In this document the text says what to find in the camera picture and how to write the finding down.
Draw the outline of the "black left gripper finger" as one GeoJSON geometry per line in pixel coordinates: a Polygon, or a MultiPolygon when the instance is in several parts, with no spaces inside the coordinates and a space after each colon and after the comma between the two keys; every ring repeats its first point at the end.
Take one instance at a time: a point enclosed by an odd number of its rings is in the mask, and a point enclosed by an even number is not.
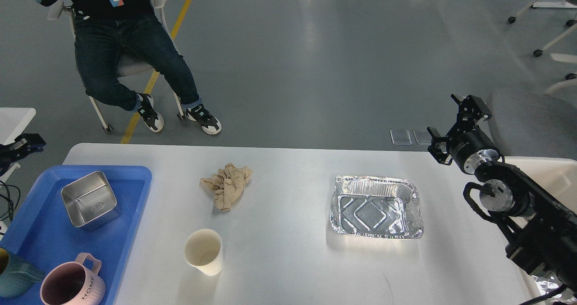
{"type": "Polygon", "coordinates": [[[10,165],[31,153],[42,152],[46,142],[39,134],[21,134],[14,143],[0,145],[0,175],[6,174],[10,165]]]}

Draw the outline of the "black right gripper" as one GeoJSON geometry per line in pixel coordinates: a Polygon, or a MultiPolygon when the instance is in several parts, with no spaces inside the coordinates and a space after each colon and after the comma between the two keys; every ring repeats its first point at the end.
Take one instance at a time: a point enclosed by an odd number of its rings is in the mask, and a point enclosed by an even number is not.
{"type": "Polygon", "coordinates": [[[480,97],[451,94],[451,98],[459,106],[456,122],[445,136],[441,136],[435,127],[427,127],[431,136],[427,151],[439,164],[451,165],[454,160],[463,173],[474,174],[482,163],[497,161],[502,156],[488,135],[476,130],[480,123],[493,115],[480,97]],[[452,134],[461,135],[453,138],[452,134]]]}

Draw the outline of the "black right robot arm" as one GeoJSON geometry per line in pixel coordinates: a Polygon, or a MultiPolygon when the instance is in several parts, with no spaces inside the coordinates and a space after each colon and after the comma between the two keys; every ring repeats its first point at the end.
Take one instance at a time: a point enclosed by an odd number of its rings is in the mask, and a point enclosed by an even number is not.
{"type": "Polygon", "coordinates": [[[555,277],[560,286],[526,301],[550,299],[567,289],[577,291],[577,221],[570,208],[556,200],[516,165],[509,164],[480,123],[492,117],[480,97],[451,98],[459,106],[446,135],[427,127],[429,153],[439,164],[456,163],[476,182],[464,186],[463,197],[482,219],[494,223],[508,241],[506,256],[528,275],[555,277]]]}

